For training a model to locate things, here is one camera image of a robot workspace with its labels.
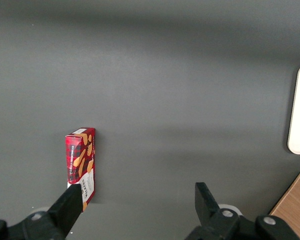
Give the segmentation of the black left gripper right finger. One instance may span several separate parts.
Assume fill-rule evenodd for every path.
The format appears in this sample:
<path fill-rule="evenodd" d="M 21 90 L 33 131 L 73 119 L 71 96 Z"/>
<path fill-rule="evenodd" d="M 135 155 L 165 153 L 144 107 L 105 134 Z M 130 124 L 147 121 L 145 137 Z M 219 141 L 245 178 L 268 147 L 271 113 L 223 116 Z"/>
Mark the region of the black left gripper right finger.
<path fill-rule="evenodd" d="M 200 226 L 187 240 L 298 240 L 298 235 L 281 218 L 259 215 L 246 219 L 230 208 L 221 208 L 204 182 L 195 184 L 195 210 Z"/>

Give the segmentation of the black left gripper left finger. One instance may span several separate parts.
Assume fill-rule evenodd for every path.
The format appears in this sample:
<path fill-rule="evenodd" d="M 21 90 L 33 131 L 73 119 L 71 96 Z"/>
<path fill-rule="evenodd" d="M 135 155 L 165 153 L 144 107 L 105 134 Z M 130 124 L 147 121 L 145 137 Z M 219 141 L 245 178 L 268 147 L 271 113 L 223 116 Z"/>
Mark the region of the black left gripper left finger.
<path fill-rule="evenodd" d="M 65 240 L 82 212 L 82 188 L 71 185 L 47 211 L 36 211 L 7 226 L 0 219 L 0 240 Z"/>

